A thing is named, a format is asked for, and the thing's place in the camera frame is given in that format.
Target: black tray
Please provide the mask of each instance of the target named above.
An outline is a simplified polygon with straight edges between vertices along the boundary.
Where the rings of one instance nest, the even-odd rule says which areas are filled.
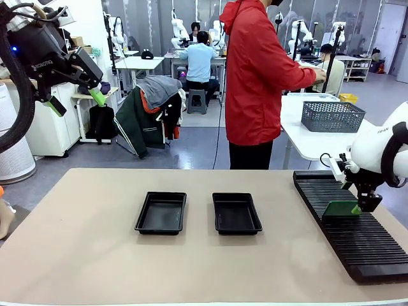
[[[178,235],[183,230],[185,193],[147,193],[135,230],[141,234]]]
[[[293,180],[352,279],[360,284],[408,281],[408,255],[372,214],[322,219],[329,201],[356,199],[330,171],[295,171]]]
[[[262,225],[249,193],[213,193],[215,229],[220,235],[256,235]]]

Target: person in red jacket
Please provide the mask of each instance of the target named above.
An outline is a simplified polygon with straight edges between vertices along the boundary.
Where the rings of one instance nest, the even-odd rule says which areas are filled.
[[[229,2],[220,16],[229,35],[226,132],[232,170],[269,169],[281,133],[282,90],[325,81],[322,70],[302,68],[279,43],[266,7],[282,0]]]

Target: mesh basket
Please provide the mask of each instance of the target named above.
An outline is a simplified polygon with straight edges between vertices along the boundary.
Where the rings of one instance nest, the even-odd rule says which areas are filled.
[[[365,112],[351,103],[303,103],[302,123],[312,132],[357,133]]]

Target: red hood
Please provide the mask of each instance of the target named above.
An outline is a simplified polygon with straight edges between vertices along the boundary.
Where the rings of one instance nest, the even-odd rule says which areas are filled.
[[[231,35],[232,25],[237,17],[238,8],[240,8],[240,11],[242,11],[244,8],[248,8],[250,6],[259,8],[266,14],[265,7],[259,0],[236,0],[234,2],[227,3],[223,13],[219,17],[219,20],[224,22],[224,31],[227,35]]]

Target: gray stool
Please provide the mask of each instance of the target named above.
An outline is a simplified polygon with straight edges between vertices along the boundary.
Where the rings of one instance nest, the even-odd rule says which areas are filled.
[[[193,106],[193,97],[199,96],[201,100],[200,106]],[[204,89],[190,89],[189,90],[189,104],[187,106],[187,113],[199,112],[202,115],[207,113],[207,106],[205,104],[205,90]]]

